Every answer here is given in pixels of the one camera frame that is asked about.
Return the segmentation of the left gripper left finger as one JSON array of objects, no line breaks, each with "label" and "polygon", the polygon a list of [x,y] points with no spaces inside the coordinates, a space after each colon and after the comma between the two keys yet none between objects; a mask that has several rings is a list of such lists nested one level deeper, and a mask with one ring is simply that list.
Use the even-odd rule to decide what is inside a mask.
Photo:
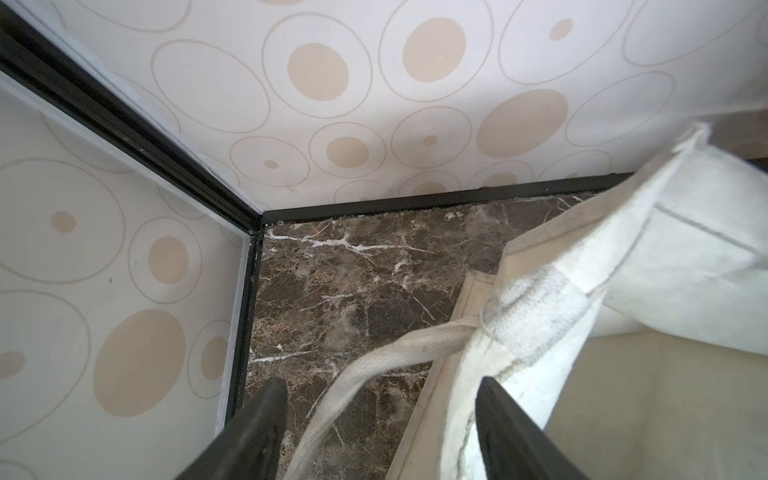
[{"label": "left gripper left finger", "polygon": [[288,389],[271,378],[179,475],[194,479],[274,479],[287,422]]}]

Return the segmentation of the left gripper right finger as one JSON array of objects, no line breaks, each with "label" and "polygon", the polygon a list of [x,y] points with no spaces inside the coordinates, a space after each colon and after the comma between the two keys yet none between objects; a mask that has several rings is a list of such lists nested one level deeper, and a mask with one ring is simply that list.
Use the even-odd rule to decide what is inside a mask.
[{"label": "left gripper right finger", "polygon": [[581,472],[492,377],[475,400],[478,441],[489,479],[584,479]]}]

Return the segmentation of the white canvas grocery bag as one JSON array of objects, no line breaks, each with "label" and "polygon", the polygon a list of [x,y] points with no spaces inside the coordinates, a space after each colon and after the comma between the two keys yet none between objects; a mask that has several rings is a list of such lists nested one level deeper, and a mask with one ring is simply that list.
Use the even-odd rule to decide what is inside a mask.
[{"label": "white canvas grocery bag", "polygon": [[589,478],[765,478],[767,176],[710,136],[694,124],[508,242],[480,307],[350,364],[286,477],[308,477],[370,379],[444,360],[408,448],[424,477],[487,477],[475,405],[488,378]]}]

